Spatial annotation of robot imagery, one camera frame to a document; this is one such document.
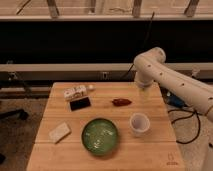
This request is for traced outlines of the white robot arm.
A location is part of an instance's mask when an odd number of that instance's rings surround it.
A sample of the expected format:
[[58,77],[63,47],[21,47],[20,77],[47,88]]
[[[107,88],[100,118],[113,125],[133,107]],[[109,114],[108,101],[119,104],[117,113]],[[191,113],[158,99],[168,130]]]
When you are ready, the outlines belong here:
[[176,72],[164,65],[166,54],[154,47],[137,55],[135,83],[140,88],[149,87],[154,81],[181,98],[213,124],[213,86]]

